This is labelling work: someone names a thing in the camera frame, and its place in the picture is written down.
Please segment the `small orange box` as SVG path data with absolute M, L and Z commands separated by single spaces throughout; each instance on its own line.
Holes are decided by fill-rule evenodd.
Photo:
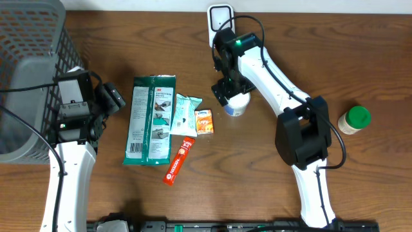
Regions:
M 213 134 L 214 126 L 211 110 L 196 110 L 196 132 L 198 135 Z

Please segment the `white blue label jar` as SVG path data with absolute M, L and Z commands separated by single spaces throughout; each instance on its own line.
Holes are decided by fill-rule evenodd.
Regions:
M 250 93 L 239 93 L 227 100 L 227 105 L 223 107 L 225 112 L 232 116 L 238 117 L 243 115 L 250 102 Z

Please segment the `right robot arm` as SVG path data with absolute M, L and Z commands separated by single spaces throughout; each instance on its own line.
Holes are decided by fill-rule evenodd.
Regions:
M 277 117 L 275 145 L 292 167 L 301 199 L 301 218 L 309 227 L 327 228 L 335 220 L 326 183 L 328 148 L 335 130 L 322 97 L 311 98 L 271 60 L 263 40 L 233 29 L 213 30 L 215 69 L 223 74 L 212 92 L 227 108 L 230 101 L 258 90 Z

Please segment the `green lid white jar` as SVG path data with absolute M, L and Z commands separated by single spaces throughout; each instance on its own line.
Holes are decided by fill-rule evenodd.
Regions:
M 343 133 L 353 135 L 370 123 L 371 113 L 363 106 L 354 106 L 339 118 L 338 127 Z

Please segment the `red white snack packet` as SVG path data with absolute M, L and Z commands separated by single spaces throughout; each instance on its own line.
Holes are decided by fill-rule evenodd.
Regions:
M 195 139 L 190 137 L 184 138 L 182 145 L 180 146 L 176 156 L 169 166 L 169 169 L 167 170 L 167 173 L 165 174 L 165 177 L 163 179 L 164 184 L 167 184 L 169 186 L 172 186 L 174 184 L 175 179 L 194 143 Z

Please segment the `green white gloves packet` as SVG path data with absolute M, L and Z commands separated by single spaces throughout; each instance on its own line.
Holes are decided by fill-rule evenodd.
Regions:
M 124 165 L 168 164 L 176 76 L 135 77 Z

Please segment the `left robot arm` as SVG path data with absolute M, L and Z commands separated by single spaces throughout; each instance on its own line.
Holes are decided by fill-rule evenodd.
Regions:
M 50 180 L 41 231 L 86 231 L 89 182 L 106 121 L 126 102 L 111 82 L 93 85 L 80 66 L 57 79 L 62 103 L 51 127 Z

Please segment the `light green snack packet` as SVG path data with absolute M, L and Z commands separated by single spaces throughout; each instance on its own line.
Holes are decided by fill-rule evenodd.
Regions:
M 195 110 L 201 103 L 201 98 L 176 94 L 176 108 L 170 131 L 171 135 L 197 136 Z

